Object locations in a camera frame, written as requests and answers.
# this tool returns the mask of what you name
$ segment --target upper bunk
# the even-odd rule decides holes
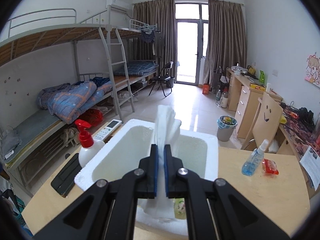
[[[29,21],[18,22],[18,24],[12,25],[14,21],[21,17],[30,16],[32,14],[37,14],[41,12],[48,11],[58,11],[58,10],[72,10],[74,12],[73,15],[62,15],[62,16],[52,16],[45,17],[39,19],[33,19]],[[107,10],[101,11],[97,14],[91,15],[90,17],[80,21],[77,23],[76,20],[76,10],[73,8],[55,8],[55,9],[47,9],[34,11],[27,14],[19,15],[8,20],[9,28],[8,28],[8,38],[4,41],[0,42],[0,66],[6,64],[7,62],[20,57],[29,52],[33,52],[38,49],[50,47],[53,45],[73,42],[73,41],[86,41],[86,40],[96,40],[100,39],[99,28],[101,28],[103,35],[106,37],[107,32],[110,31],[111,39],[116,39],[116,28],[119,31],[120,37],[122,39],[132,39],[139,38],[142,30],[150,30],[150,28],[155,29],[156,26],[151,26],[136,20],[130,20],[130,27],[118,27],[112,26],[110,24],[101,24],[101,14],[106,12]],[[56,19],[56,18],[74,18],[74,23],[71,24],[58,24],[58,25],[50,25],[44,26],[28,31],[24,31],[18,33],[14,36],[10,36],[11,30],[17,28],[22,25],[29,24],[31,22],[48,20],[48,19]],[[98,23],[93,23],[93,19],[99,18]]]

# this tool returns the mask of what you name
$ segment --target trash can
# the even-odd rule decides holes
[[[175,77],[171,77],[171,78],[166,82],[167,88],[170,88],[170,85],[171,85],[171,87],[173,88],[174,80],[175,80],[175,79],[176,79]]]
[[[237,120],[231,116],[223,115],[219,117],[219,119],[217,120],[217,123],[218,123],[218,131],[217,131],[218,140],[222,142],[227,142],[230,139],[233,133],[233,130],[236,128],[238,124]]]

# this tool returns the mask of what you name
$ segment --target white spray nozzle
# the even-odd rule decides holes
[[[269,141],[267,139],[264,139],[263,142],[261,143],[261,145],[259,146],[259,149],[261,151],[265,152],[268,144],[269,144]]]

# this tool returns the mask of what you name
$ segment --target red pump head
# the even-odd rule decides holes
[[[85,129],[90,128],[91,124],[81,119],[77,119],[75,124],[79,130],[79,140],[83,148],[89,148],[93,145],[93,138],[91,134]]]

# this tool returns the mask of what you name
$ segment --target door frame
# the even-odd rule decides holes
[[[199,85],[199,76],[200,76],[200,64],[201,64],[201,58],[203,57],[203,24],[209,23],[209,20],[203,20],[202,19],[202,4],[207,3],[192,3],[192,2],[175,2],[176,4],[198,4],[199,5],[199,19],[176,19],[176,51],[177,51],[177,58],[178,58],[178,22],[187,22],[187,23],[197,23],[198,24],[198,49],[197,49],[197,63],[196,63],[196,81],[195,83],[189,83],[189,82],[182,82],[178,81],[176,79],[176,83],[178,84],[185,84],[185,85],[193,85],[198,86]]]

